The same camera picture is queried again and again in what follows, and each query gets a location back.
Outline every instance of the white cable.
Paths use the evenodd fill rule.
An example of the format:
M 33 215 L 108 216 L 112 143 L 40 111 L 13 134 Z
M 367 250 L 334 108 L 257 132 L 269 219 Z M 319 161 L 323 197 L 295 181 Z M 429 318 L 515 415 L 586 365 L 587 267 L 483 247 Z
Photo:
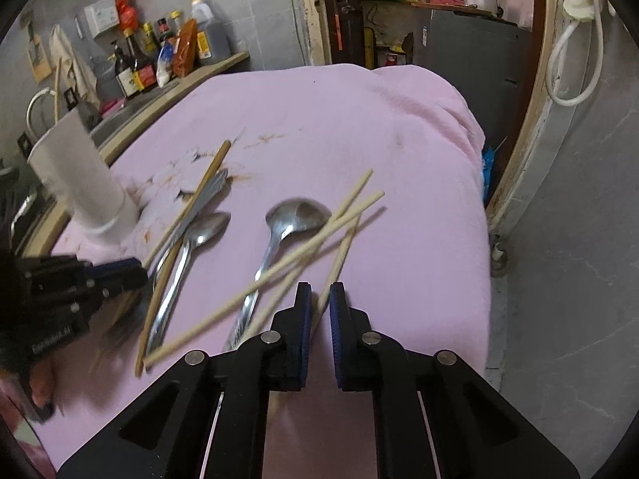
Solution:
M 594 91 L 597 83 L 599 82 L 599 77 L 601 76 L 601 69 L 603 67 L 603 25 L 601 24 L 601 8 L 599 6 L 599 0 L 592 1 L 595 10 L 595 32 L 597 34 L 597 63 L 592 74 L 592 79 L 590 79 L 590 83 L 588 84 L 586 89 L 580 95 L 577 95 L 572 99 L 561 99 L 557 96 L 557 92 L 555 92 L 552 84 L 554 79 L 554 67 L 555 63 L 557 62 L 557 58 L 559 57 L 560 53 L 566 49 L 568 39 L 571 37 L 571 35 L 581 22 L 573 20 L 568 24 L 568 26 L 564 30 L 564 33 L 560 36 L 559 41 L 557 41 L 557 44 L 555 44 L 555 47 L 550 54 L 550 58 L 548 59 L 548 67 L 546 69 L 546 90 L 548 91 L 548 95 L 550 95 L 550 98 L 560 106 L 571 107 L 584 102 Z

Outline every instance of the plastic jug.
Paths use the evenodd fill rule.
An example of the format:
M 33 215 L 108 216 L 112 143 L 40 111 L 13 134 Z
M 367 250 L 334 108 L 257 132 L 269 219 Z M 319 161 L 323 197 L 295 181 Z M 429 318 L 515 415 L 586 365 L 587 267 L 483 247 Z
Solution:
M 197 22 L 197 58 L 203 65 L 212 65 L 231 57 L 224 25 L 202 0 L 191 2 L 191 16 Z

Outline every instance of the screw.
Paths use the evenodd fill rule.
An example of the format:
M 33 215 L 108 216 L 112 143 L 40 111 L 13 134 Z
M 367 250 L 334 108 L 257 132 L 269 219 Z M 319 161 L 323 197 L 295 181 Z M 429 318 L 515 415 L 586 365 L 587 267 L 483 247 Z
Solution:
M 189 351 L 184 356 L 184 362 L 186 362 L 189 365 L 201 364 L 203 361 L 204 361 L 204 353 L 202 353 L 201 351 L 198 351 L 197 349 L 195 351 Z
M 377 331 L 367 331 L 362 335 L 362 342 L 366 345 L 376 345 L 381 342 L 381 335 Z
M 275 344 L 280 338 L 282 338 L 282 336 L 272 329 L 270 331 L 265 331 L 260 335 L 260 339 L 265 344 Z
M 457 355 L 452 351 L 440 351 L 437 353 L 437 360 L 442 365 L 453 365 L 457 361 Z

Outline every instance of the gray cabinet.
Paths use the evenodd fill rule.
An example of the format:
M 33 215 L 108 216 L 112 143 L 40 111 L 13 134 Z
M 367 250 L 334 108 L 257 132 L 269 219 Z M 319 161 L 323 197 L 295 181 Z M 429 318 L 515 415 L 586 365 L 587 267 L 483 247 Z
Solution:
M 510 133 L 531 32 L 451 10 L 415 8 L 413 64 L 458 89 L 493 148 Z

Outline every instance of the towel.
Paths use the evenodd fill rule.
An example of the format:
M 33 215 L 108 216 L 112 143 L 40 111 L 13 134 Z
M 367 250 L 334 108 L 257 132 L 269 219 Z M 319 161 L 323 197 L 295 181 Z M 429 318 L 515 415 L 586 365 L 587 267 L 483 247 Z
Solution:
M 55 64 L 62 59 L 62 76 L 66 85 L 73 88 L 78 99 L 100 109 L 100 97 L 95 91 L 97 79 L 87 63 L 79 57 L 69 38 L 59 25 L 54 25 L 49 37 L 49 49 Z

